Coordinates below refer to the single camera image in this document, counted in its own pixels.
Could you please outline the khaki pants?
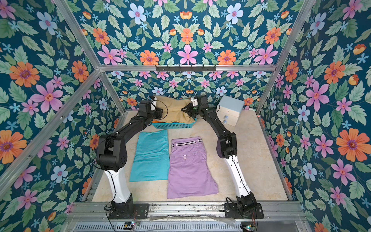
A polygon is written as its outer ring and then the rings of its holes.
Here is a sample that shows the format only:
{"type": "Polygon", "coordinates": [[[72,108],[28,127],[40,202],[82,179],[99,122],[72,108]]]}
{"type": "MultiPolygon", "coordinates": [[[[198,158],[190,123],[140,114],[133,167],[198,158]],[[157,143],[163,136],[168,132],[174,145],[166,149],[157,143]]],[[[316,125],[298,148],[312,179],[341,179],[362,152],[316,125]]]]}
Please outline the khaki pants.
{"type": "Polygon", "coordinates": [[[190,99],[174,99],[164,96],[156,97],[156,107],[163,110],[161,119],[156,119],[154,123],[184,123],[191,124],[195,119],[187,113],[181,111],[182,108],[191,103],[190,99]]]}

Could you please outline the teal pants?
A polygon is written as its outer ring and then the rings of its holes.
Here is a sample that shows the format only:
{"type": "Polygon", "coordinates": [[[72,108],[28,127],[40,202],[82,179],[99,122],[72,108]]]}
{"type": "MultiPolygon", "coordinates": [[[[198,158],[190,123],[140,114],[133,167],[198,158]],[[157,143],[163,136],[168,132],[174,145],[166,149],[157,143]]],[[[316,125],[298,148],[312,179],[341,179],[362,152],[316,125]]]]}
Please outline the teal pants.
{"type": "Polygon", "coordinates": [[[166,130],[141,132],[130,182],[167,180],[170,168],[169,139],[166,130]]]}

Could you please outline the purple pants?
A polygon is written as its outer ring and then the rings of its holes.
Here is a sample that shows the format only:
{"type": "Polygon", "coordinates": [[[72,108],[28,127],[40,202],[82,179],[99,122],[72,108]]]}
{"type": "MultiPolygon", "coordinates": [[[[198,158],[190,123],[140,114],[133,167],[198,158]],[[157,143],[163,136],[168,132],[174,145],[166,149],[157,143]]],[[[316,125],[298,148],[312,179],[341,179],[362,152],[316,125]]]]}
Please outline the purple pants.
{"type": "Polygon", "coordinates": [[[207,165],[200,137],[172,140],[168,173],[168,199],[218,194],[218,185],[207,165]]]}

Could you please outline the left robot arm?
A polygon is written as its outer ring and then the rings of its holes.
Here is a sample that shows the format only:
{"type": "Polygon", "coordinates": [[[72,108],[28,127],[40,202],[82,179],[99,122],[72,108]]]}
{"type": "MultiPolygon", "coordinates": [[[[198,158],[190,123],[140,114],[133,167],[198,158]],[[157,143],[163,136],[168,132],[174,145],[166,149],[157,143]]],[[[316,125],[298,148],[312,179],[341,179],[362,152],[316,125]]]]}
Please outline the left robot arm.
{"type": "Polygon", "coordinates": [[[109,219],[134,216],[135,204],[132,193],[128,189],[124,170],[128,159],[126,143],[149,126],[152,121],[161,119],[162,114],[163,109],[146,101],[126,125],[111,134],[100,137],[96,150],[97,164],[106,174],[113,195],[110,206],[106,207],[109,219]]]}

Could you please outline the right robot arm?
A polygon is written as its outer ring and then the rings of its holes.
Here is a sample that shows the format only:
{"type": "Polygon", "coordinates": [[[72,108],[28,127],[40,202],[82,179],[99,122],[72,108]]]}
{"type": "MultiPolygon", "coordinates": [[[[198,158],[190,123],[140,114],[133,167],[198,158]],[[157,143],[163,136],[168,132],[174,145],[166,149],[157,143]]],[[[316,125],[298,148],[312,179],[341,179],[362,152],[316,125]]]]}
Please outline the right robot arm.
{"type": "Polygon", "coordinates": [[[237,157],[236,134],[226,129],[224,124],[219,120],[216,110],[213,108],[194,106],[192,103],[189,103],[181,111],[192,118],[200,116],[215,132],[217,136],[217,154],[227,164],[236,188],[236,201],[232,202],[229,199],[226,201],[228,204],[232,204],[233,209],[238,212],[239,216],[243,218],[247,217],[257,209],[258,203],[252,190],[247,185],[240,168],[237,157]]]}

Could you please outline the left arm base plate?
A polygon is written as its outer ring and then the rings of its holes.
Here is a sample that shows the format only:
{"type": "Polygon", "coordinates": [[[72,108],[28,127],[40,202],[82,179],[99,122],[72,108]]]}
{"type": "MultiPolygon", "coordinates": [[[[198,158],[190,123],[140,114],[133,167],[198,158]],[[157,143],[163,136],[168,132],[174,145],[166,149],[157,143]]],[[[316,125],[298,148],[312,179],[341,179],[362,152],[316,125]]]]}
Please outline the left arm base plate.
{"type": "Polygon", "coordinates": [[[113,203],[109,219],[146,219],[149,213],[149,204],[116,204],[113,203]]]}

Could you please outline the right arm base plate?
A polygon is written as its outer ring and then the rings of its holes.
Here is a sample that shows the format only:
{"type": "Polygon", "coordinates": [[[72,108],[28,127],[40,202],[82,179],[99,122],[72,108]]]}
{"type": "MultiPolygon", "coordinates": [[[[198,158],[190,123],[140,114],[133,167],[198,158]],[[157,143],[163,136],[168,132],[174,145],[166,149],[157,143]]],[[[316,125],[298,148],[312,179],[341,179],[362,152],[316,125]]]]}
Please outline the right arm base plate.
{"type": "Polygon", "coordinates": [[[237,206],[232,203],[224,203],[224,210],[225,210],[226,218],[263,219],[265,217],[263,209],[262,209],[262,205],[259,203],[255,207],[247,209],[247,210],[238,209],[237,206]]]}

